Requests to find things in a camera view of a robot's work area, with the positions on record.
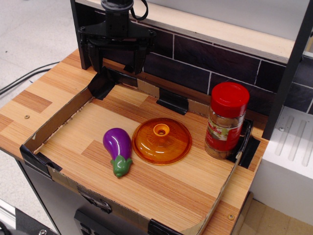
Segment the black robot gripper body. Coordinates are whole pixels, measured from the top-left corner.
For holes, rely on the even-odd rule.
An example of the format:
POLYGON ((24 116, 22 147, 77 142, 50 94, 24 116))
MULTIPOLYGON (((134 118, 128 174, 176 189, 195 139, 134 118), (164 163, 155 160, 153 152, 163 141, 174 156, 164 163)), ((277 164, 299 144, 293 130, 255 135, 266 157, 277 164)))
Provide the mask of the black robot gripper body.
POLYGON ((117 12, 107 10, 103 22, 82 26, 78 29, 79 46, 83 50, 87 50, 87 47, 91 46, 104 50, 150 50, 154 46, 156 32, 130 20, 130 16, 132 16, 141 21, 147 15, 146 12, 142 17, 137 17, 132 8, 117 12))

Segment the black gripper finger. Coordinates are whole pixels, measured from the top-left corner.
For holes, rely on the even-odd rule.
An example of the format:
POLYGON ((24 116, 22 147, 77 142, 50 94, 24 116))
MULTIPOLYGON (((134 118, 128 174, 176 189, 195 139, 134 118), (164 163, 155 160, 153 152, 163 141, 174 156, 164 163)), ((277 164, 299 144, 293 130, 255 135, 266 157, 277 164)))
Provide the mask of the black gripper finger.
POLYGON ((93 69, 101 73, 103 69, 103 53, 100 46, 88 42, 88 55, 93 69))
POLYGON ((134 73, 139 74, 142 72, 145 59, 149 50, 147 47, 139 47, 134 51, 134 73))

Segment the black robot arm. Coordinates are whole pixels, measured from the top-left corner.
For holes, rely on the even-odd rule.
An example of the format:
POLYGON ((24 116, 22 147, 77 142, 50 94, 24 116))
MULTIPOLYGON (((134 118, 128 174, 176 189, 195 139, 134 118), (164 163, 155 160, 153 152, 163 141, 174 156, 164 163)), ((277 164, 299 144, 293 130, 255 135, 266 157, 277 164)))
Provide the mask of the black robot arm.
POLYGON ((131 22, 129 15, 131 14, 138 21, 146 19, 148 4, 145 0, 143 4, 146 12, 142 17, 137 17, 133 0, 102 0, 105 20, 79 28, 81 47, 87 53, 96 72, 100 73, 103 68, 102 51, 104 50, 133 51, 133 63, 129 68, 135 74, 142 72, 146 55, 154 45, 156 32, 131 22))

